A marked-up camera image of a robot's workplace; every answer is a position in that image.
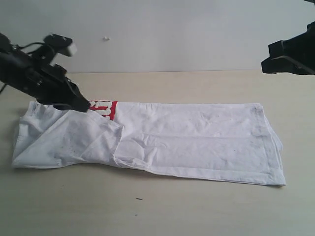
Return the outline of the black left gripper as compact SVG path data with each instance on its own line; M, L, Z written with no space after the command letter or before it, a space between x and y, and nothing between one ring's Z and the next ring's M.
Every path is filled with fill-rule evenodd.
M85 113L90 103L66 78L63 67L51 65L56 55L43 41L20 46L1 34L0 81L39 101L52 103L56 109Z

